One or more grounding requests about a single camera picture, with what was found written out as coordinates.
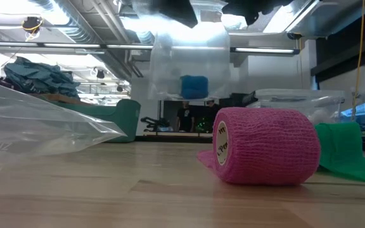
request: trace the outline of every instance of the wooden tabletop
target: wooden tabletop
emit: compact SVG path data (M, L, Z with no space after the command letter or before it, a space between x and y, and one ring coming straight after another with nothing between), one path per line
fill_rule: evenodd
M0 227L365 228L365 183L235 186L196 160L210 144L100 144L0 170Z

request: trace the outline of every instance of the green chair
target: green chair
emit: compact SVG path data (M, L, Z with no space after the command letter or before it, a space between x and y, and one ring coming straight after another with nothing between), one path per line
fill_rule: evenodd
M129 143L136 138L136 131L138 129L140 107L137 101L130 99L122 99L116 106L87 106L79 104L65 104L56 101L50 101L69 110L78 111L95 118L114 122L127 135L125 137L118 137L107 141L107 143Z

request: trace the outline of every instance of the pink cohesive bandage roll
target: pink cohesive bandage roll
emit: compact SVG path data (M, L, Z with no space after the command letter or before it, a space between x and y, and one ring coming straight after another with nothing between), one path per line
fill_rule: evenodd
M214 150L198 159L233 184L297 185L319 165L314 126L298 111L224 108L214 124Z

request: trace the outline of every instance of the person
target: person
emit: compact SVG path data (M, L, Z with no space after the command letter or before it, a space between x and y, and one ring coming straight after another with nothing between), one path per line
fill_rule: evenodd
M189 108L189 102L183 101L182 108L177 113L177 126L179 131L193 132L195 119Z
M215 101L207 101L207 120L211 121L212 124L214 124L216 119L216 114L218 114L218 111L221 109L221 107L218 104L215 104Z

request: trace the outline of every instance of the blue sponge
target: blue sponge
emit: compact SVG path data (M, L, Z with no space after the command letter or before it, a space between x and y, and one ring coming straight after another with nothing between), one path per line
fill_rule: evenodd
M208 97L208 78L185 75L181 78L181 96L184 99L203 99Z

